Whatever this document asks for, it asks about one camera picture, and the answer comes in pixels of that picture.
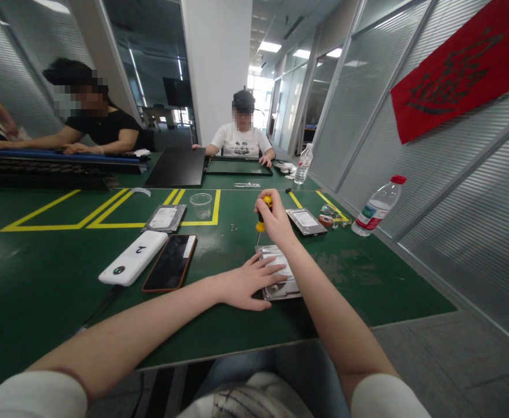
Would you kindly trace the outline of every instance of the screwdriver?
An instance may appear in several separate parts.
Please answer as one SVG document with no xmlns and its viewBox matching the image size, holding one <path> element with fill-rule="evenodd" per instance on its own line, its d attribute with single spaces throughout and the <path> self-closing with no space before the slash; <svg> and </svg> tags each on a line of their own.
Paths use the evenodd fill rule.
<svg viewBox="0 0 509 418">
<path fill-rule="evenodd" d="M 270 210 L 272 210 L 272 197 L 265 196 L 263 201 L 268 205 Z M 262 218 L 260 211 L 258 211 L 258 223 L 256 224 L 256 231 L 258 232 L 258 239 L 256 240 L 256 246 L 258 247 L 258 243 L 260 242 L 260 235 L 262 232 L 266 232 L 266 225 L 264 225 L 264 218 Z"/>
</svg>

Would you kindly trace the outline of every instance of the white t-shirt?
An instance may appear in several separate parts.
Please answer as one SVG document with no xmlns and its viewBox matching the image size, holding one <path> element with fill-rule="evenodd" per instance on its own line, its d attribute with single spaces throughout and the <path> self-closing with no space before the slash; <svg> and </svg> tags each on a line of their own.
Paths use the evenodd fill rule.
<svg viewBox="0 0 509 418">
<path fill-rule="evenodd" d="M 84 389 L 63 373 L 20 373 L 0 385 L 1 418 L 84 418 L 87 407 Z M 212 417 L 214 410 L 245 416 L 242 408 L 262 412 L 251 413 L 255 416 L 312 417 L 297 393 L 283 379 L 273 373 L 259 372 L 246 384 L 226 387 L 198 399 L 178 418 Z M 411 388 L 388 374 L 373 374 L 357 385 L 351 401 L 351 416 L 430 418 Z"/>
<path fill-rule="evenodd" d="M 221 126 L 215 133 L 212 145 L 223 148 L 223 155 L 230 157 L 258 157 L 259 151 L 264 154 L 272 148 L 272 144 L 260 129 L 241 132 L 237 130 L 235 122 Z"/>
</svg>

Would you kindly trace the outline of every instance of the red cloth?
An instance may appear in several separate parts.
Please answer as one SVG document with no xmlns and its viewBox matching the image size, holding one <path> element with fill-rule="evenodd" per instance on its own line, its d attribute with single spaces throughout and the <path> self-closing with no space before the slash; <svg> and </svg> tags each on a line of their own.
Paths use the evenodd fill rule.
<svg viewBox="0 0 509 418">
<path fill-rule="evenodd" d="M 509 91 L 509 0 L 492 0 L 392 90 L 401 143 Z"/>
</svg>

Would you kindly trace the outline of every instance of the hand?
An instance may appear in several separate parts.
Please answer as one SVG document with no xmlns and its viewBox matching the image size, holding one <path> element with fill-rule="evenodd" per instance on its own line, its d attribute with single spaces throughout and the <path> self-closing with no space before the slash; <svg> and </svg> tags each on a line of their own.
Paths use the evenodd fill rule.
<svg viewBox="0 0 509 418">
<path fill-rule="evenodd" d="M 268 168 L 272 166 L 272 159 L 268 156 L 262 156 L 262 158 L 260 158 L 258 162 L 262 165 L 265 165 Z"/>
<path fill-rule="evenodd" d="M 249 311 L 263 311 L 272 307 L 265 300 L 253 299 L 252 294 L 263 287 L 287 280 L 287 276 L 274 274 L 286 267 L 285 264 L 266 266 L 276 258 L 268 257 L 259 260 L 262 253 L 255 254 L 243 266 L 225 273 L 213 276 L 222 302 L 235 308 Z"/>
<path fill-rule="evenodd" d="M 26 142 L 27 141 L 20 142 L 0 141 L 0 149 L 26 148 Z"/>
<path fill-rule="evenodd" d="M 272 198 L 272 210 L 268 208 L 268 205 L 262 200 L 265 196 Z M 266 231 L 268 235 L 274 241 L 278 247 L 291 242 L 297 241 L 297 237 L 293 232 L 291 223 L 289 222 L 289 216 L 285 212 L 283 203 L 281 203 L 281 197 L 276 189 L 264 190 L 258 196 L 254 212 L 260 212 L 262 218 L 264 218 L 264 224 L 266 225 Z"/>
<path fill-rule="evenodd" d="M 16 123 L 14 121 L 6 123 L 3 127 L 5 128 L 5 132 L 7 133 L 7 135 L 18 138 L 18 126 L 16 126 Z"/>
<path fill-rule="evenodd" d="M 74 143 L 74 144 L 68 144 L 63 145 L 64 152 L 63 154 L 66 155 L 74 155 L 74 154 L 101 154 L 102 150 L 98 146 L 89 147 L 87 145 L 84 145 L 82 143 Z"/>
</svg>

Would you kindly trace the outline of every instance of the white sleeve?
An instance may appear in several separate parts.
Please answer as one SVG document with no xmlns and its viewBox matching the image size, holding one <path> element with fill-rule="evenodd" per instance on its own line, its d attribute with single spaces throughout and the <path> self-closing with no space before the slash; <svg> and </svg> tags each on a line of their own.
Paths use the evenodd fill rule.
<svg viewBox="0 0 509 418">
<path fill-rule="evenodd" d="M 57 372 L 25 372 L 0 385 L 0 417 L 76 418 L 86 415 L 86 392 Z"/>
<path fill-rule="evenodd" d="M 256 141 L 258 142 L 258 146 L 260 147 L 260 151 L 262 151 L 262 154 L 273 148 L 268 137 L 264 135 L 260 129 L 254 128 L 254 135 L 256 137 Z"/>
<path fill-rule="evenodd" d="M 373 374 L 357 385 L 351 399 L 351 416 L 430 418 L 411 388 L 389 374 Z"/>
<path fill-rule="evenodd" d="M 222 125 L 219 127 L 218 131 L 215 133 L 214 138 L 212 139 L 212 145 L 215 145 L 220 150 L 223 148 L 225 144 L 225 139 L 228 135 L 227 125 Z"/>
</svg>

